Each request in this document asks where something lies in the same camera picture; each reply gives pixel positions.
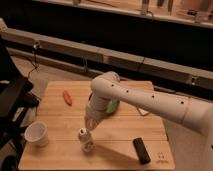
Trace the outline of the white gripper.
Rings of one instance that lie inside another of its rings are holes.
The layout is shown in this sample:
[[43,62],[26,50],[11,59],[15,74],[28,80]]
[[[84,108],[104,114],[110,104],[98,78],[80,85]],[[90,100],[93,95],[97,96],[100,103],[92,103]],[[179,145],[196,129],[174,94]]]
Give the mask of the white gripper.
[[99,124],[98,121],[105,117],[108,103],[109,99],[101,98],[95,93],[91,94],[86,105],[86,115],[89,118],[85,118],[85,127],[89,131],[94,130]]

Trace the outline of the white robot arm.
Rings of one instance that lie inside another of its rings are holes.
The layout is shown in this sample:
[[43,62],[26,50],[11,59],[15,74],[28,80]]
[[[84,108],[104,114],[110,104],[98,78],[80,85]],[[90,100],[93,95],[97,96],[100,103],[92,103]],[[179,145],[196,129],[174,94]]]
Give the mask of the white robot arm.
[[93,130],[106,117],[113,99],[142,108],[206,136],[205,148],[213,152],[213,103],[193,97],[127,87],[115,72],[106,72],[91,81],[85,126]]

